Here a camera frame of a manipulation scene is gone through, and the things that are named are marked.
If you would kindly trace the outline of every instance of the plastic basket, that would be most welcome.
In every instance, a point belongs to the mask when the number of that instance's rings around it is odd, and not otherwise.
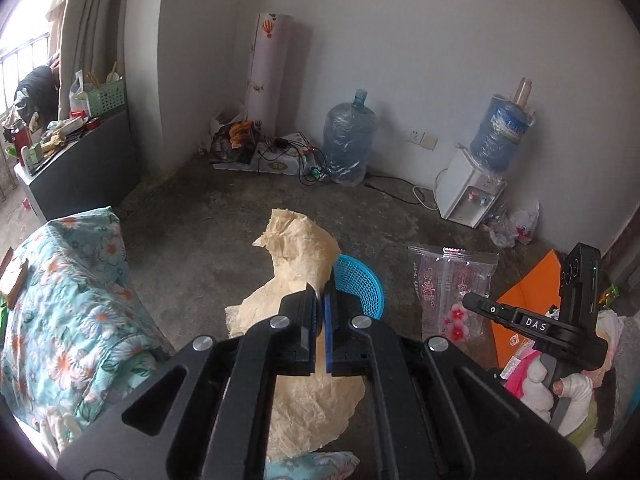
[[[89,102],[89,115],[92,118],[123,107],[127,102],[124,95],[123,79],[102,85],[100,88],[87,92],[86,95]]]
[[[365,264],[341,254],[334,265],[335,288],[360,298],[366,316],[380,319],[385,309],[385,295],[380,280]]]

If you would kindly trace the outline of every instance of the wallpaper roll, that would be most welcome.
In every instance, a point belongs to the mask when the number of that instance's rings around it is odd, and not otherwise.
[[[246,118],[267,137],[276,136],[278,99],[293,17],[263,12],[255,25],[244,104]]]

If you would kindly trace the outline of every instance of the metal bolt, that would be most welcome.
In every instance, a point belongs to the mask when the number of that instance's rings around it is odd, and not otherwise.
[[[193,349],[196,352],[204,352],[213,346],[213,339],[208,335],[201,335],[193,340]]]
[[[433,352],[444,352],[449,348],[449,342],[440,336],[432,337],[427,341],[427,344]]]
[[[271,328],[286,328],[291,323],[291,320],[287,316],[273,316],[269,325]]]
[[[356,316],[351,320],[354,328],[369,328],[371,326],[371,318],[369,316]]]

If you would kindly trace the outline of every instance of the floral bedsheet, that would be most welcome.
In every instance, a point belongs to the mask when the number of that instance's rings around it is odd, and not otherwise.
[[[110,208],[48,222],[15,251],[29,272],[9,314],[0,392],[39,430],[48,406],[82,427],[173,353],[128,282]]]

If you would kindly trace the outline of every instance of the wall switch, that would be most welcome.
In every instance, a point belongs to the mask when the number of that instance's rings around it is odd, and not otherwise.
[[[420,133],[415,130],[412,130],[409,132],[409,142],[420,145],[420,143],[422,142],[423,135],[424,133]]]
[[[427,150],[434,150],[436,144],[438,143],[438,137],[430,133],[422,134],[422,139],[420,140],[420,145]]]

